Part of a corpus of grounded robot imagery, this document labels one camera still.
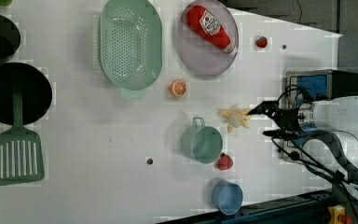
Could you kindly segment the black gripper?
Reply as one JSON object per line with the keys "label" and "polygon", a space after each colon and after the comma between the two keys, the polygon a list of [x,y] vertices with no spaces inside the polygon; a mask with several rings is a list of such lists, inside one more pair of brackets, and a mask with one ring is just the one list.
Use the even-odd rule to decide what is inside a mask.
{"label": "black gripper", "polygon": [[297,139],[296,133],[301,132],[298,123],[298,109],[280,109],[278,101],[263,101],[252,108],[248,115],[265,115],[270,119],[278,118],[278,130],[264,131],[265,136],[277,139]]}

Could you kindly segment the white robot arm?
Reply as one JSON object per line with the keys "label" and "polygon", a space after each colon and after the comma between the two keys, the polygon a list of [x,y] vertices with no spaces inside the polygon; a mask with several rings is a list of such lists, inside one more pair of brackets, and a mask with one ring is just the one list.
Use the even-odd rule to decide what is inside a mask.
{"label": "white robot arm", "polygon": [[358,185],[358,96],[314,101],[295,108],[264,101],[249,113],[265,115],[278,125],[274,131],[265,131],[265,136],[325,143],[349,180]]}

